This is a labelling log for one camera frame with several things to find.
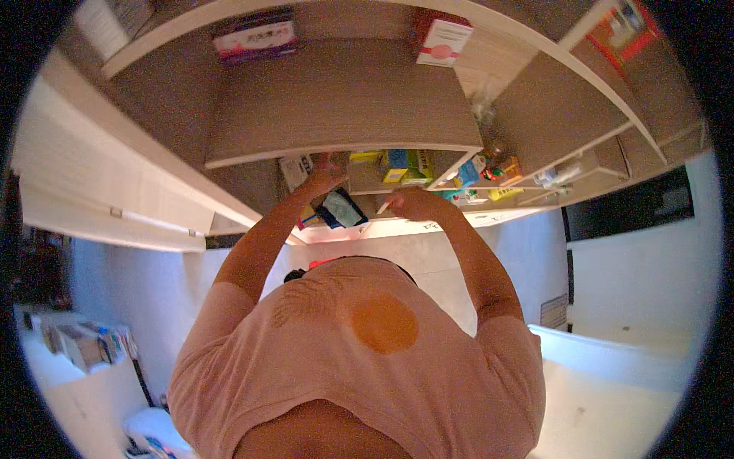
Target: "label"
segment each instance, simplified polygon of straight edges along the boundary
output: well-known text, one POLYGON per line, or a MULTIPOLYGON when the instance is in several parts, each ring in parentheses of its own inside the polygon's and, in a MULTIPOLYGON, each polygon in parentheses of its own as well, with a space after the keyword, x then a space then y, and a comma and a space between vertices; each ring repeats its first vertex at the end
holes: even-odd
POLYGON ((418 64, 452 67, 473 30, 469 26, 434 19, 418 55, 418 64))

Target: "tissue box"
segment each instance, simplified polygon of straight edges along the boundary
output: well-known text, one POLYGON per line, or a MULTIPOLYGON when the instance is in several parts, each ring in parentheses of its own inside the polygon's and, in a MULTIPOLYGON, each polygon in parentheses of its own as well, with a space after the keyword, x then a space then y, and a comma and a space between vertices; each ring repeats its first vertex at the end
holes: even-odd
POLYGON ((278 163, 291 193, 306 181, 308 174, 313 169, 313 163, 309 155, 301 155, 297 158, 280 158, 278 163))
POLYGON ((386 184, 396 184, 408 171, 408 152, 406 150, 388 150, 382 157, 382 166, 385 168, 386 184))
POLYGON ((473 30, 469 21, 459 16, 422 10, 415 25, 415 36, 421 40, 416 62, 453 67, 473 30))

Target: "yellow box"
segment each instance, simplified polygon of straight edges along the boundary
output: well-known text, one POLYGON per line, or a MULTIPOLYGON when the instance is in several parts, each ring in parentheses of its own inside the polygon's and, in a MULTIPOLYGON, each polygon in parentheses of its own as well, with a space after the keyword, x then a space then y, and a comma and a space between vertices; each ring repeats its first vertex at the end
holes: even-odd
POLYGON ((349 161, 351 162, 365 162, 365 161, 376 161, 380 155, 384 155, 384 150, 370 150, 370 151, 358 151, 349 154, 349 161))
POLYGON ((510 196, 515 196, 516 194, 524 191, 525 190, 522 188, 491 189, 490 199, 493 201, 498 201, 500 199, 509 198, 510 196))

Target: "small shelf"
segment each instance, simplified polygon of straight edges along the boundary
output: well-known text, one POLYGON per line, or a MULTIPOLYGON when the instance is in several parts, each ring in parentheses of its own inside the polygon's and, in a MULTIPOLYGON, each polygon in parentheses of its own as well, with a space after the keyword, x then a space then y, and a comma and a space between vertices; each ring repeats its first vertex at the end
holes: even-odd
POLYGON ((477 152, 450 68, 415 64, 400 40, 317 40, 225 71, 205 168, 323 151, 477 152))
MULTIPOLYGON (((536 184, 532 178, 525 178, 516 184, 502 187, 497 181, 487 180, 484 177, 480 177, 477 182, 467 187, 466 189, 505 189, 505 188, 522 188, 522 189, 545 189, 540 185, 536 184)), ((453 183, 448 182, 445 185, 436 185, 432 188, 432 191, 451 191, 456 188, 453 183)))
MULTIPOLYGON (((434 183, 439 182, 456 170, 462 160, 467 156, 464 151, 429 151, 433 176, 436 178, 432 183, 423 185, 423 188, 433 190, 434 183)), ((400 183, 386 184, 382 180, 384 174, 380 171, 376 161, 349 163, 349 194, 350 195, 373 195, 390 193, 394 189, 403 187, 400 183)))
POLYGON ((658 144, 701 119, 701 107, 664 36, 625 63, 624 77, 588 40, 582 40, 571 52, 632 108, 658 144))
POLYGON ((526 177, 632 126, 604 94, 546 54, 539 54, 495 105, 495 122, 526 177))

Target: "box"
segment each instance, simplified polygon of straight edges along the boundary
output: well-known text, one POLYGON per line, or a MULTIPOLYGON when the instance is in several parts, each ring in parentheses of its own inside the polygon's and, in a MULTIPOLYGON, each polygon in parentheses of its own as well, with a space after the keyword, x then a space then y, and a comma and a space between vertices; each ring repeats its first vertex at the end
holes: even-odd
POLYGON ((516 194, 522 192, 525 192, 525 190, 522 188, 491 189, 490 199, 496 202, 500 199, 509 198, 510 196, 515 196, 516 194))
MULTIPOLYGON (((443 19, 434 19, 423 39, 418 52, 418 64, 438 65, 440 67, 453 67, 459 53, 464 48, 471 36, 473 28, 468 21, 458 18, 466 23, 456 24, 443 19)), ((421 19, 419 19, 416 34, 421 34, 421 19)))
POLYGON ((388 150, 388 153, 382 157, 382 167, 385 169, 385 178, 382 182, 386 184, 398 183, 403 174, 408 171, 407 151, 388 150))
POLYGON ((350 162, 376 161, 385 154, 384 150, 355 151, 349 154, 350 162))
POLYGON ((404 185, 429 184, 433 182, 431 159, 427 151, 408 151, 408 171, 400 179, 404 185))
POLYGON ((291 193, 303 182, 313 170, 313 163, 309 155, 301 155, 295 158, 280 158, 278 161, 283 177, 291 193))
POLYGON ((282 7, 248 15, 218 29, 212 42, 224 65, 295 52, 293 10, 282 7))
POLYGON ((457 171, 457 176, 452 179, 456 188, 466 188, 475 184, 479 180, 479 174, 471 160, 461 165, 457 171))

